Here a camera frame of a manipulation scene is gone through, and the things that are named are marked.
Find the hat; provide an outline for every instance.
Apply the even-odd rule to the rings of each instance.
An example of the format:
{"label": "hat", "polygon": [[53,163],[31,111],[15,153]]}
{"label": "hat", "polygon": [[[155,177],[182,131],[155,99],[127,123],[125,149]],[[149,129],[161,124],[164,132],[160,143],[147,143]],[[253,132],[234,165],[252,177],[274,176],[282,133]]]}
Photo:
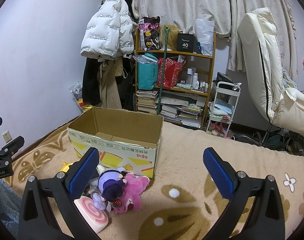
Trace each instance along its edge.
{"label": "hat", "polygon": [[122,186],[125,183],[123,180],[109,179],[103,184],[102,197],[107,201],[113,202],[116,198],[121,197],[123,194]]}

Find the white gaming chair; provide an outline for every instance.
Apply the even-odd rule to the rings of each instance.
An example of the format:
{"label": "white gaming chair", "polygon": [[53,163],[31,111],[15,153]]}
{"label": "white gaming chair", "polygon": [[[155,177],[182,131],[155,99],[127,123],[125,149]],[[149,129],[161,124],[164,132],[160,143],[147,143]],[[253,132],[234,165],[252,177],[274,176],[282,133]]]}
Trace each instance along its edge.
{"label": "white gaming chair", "polygon": [[264,146],[272,125],[304,136],[304,94],[283,85],[277,28],[270,9],[260,8],[245,14],[238,33],[251,98],[270,123],[263,139],[259,137],[259,142],[253,138],[250,140]]}

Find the black box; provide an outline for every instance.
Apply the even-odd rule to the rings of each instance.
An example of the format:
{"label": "black box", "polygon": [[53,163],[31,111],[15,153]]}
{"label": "black box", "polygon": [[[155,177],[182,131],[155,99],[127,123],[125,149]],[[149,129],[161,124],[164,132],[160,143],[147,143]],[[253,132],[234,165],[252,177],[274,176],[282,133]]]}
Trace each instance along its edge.
{"label": "black box", "polygon": [[193,53],[194,35],[179,33],[177,35],[177,51]]}

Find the white flower print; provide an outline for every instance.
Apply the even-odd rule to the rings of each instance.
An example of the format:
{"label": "white flower print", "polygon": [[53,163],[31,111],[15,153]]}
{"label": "white flower print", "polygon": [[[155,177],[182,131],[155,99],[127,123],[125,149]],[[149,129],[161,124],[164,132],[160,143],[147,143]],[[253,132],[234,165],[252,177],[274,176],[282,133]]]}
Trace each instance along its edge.
{"label": "white flower print", "polygon": [[294,192],[294,185],[293,184],[296,182],[296,179],[295,178],[290,179],[290,177],[288,176],[287,173],[285,173],[285,178],[286,178],[286,180],[284,180],[285,187],[290,186],[290,191]]}

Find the pink swirl pattern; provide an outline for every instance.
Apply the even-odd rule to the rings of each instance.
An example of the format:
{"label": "pink swirl pattern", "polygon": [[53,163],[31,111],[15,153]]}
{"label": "pink swirl pattern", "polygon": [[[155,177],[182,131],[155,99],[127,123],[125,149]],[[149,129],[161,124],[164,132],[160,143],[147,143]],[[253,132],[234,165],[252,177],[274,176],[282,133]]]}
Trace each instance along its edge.
{"label": "pink swirl pattern", "polygon": [[99,224],[105,224],[108,221],[108,218],[104,215],[104,213],[94,206],[92,200],[84,197],[81,199],[81,203],[86,212],[95,218],[95,222]]}

